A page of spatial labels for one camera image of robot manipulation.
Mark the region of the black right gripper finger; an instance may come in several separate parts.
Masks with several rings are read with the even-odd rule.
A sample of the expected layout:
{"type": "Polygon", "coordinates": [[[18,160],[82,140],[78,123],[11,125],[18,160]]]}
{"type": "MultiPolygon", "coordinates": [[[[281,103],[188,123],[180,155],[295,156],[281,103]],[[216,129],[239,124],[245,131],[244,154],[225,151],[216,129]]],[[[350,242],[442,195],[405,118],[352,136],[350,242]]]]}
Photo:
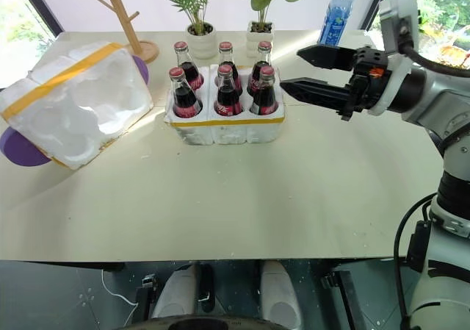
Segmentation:
{"type": "Polygon", "coordinates": [[[310,65],[328,70],[351,71],[357,51],[338,46],[316,44],[297,51],[297,56],[310,65]]]}
{"type": "Polygon", "coordinates": [[[318,79],[288,79],[281,81],[280,86],[300,102],[325,107],[341,114],[350,111],[347,107],[350,99],[349,85],[339,87],[318,79]]]}

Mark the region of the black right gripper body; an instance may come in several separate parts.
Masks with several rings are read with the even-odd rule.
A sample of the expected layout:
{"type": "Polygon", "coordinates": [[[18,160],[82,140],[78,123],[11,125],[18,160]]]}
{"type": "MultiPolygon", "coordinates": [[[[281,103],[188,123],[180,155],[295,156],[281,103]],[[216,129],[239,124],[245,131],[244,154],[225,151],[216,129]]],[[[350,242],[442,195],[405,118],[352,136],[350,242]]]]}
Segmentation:
{"type": "Polygon", "coordinates": [[[352,76],[345,86],[349,95],[345,105],[337,111],[343,121],[349,121],[355,112],[376,105],[390,78],[388,57],[383,51],[363,47],[355,52],[352,60],[352,76]]]}

